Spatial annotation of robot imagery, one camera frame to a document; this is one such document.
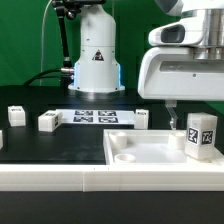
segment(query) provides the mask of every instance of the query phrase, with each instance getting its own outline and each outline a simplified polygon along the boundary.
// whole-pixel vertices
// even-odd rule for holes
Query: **white cylinder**
[[[120,150],[127,147],[127,134],[125,132],[114,132],[109,137],[113,149]]]
[[[136,158],[131,154],[117,154],[114,157],[114,161],[115,163],[134,163]]]
[[[168,148],[174,150],[184,150],[186,135],[181,132],[169,134]]]

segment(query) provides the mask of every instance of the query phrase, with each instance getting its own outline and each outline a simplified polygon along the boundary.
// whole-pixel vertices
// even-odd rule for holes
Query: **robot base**
[[[114,92],[84,92],[77,89],[68,89],[70,96],[77,96],[89,100],[105,100],[120,97],[125,95],[125,87],[121,86],[117,91]]]

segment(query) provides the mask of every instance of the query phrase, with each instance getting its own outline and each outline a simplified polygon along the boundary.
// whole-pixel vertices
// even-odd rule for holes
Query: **small white object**
[[[212,159],[217,117],[206,113],[188,115],[185,153],[194,159]]]
[[[168,139],[168,148],[174,150],[184,150],[186,134],[183,132],[171,133]]]
[[[38,117],[39,131],[53,132],[61,125],[62,112],[48,110]]]
[[[0,131],[0,149],[3,147],[3,136],[2,136],[2,131]]]
[[[8,118],[12,127],[26,125],[25,111],[22,106],[8,107]]]
[[[134,163],[136,158],[131,154],[117,154],[114,156],[114,161],[115,163]]]
[[[135,114],[135,129],[148,129],[149,111],[148,110],[136,110]]]
[[[110,134],[110,140],[113,149],[120,150],[127,147],[127,134],[121,131]]]

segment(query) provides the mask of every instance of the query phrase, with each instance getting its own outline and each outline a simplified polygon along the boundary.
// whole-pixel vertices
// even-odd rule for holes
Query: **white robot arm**
[[[64,71],[74,71],[74,82],[69,85],[71,95],[88,99],[106,99],[122,95],[125,87],[120,83],[120,65],[115,59],[114,18],[102,7],[106,0],[54,0],[61,28],[64,53]],[[64,16],[81,16],[81,54],[71,68]]]
[[[203,0],[203,4],[200,0],[155,1],[165,13],[181,16],[181,20],[153,30],[149,34],[152,46],[195,46],[207,38],[208,31],[220,30],[217,23],[224,9],[222,0]]]
[[[183,0],[155,0],[160,9],[171,16],[181,16]]]
[[[150,33],[149,42],[157,47],[142,60],[139,94],[145,99],[223,101],[224,1],[156,1],[167,13],[183,3],[182,17]]]

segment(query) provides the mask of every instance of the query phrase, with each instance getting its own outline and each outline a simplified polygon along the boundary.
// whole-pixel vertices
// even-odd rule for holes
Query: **white block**
[[[135,129],[148,129],[149,111],[148,110],[136,110],[135,113]]]
[[[8,118],[12,127],[26,125],[25,111],[21,106],[8,107]]]
[[[53,132],[61,125],[62,112],[48,110],[46,113],[38,117],[39,131]]]
[[[185,153],[194,159],[212,159],[215,153],[217,117],[206,113],[188,115]]]
[[[0,131],[0,149],[3,147],[3,136],[2,136],[2,131]]]

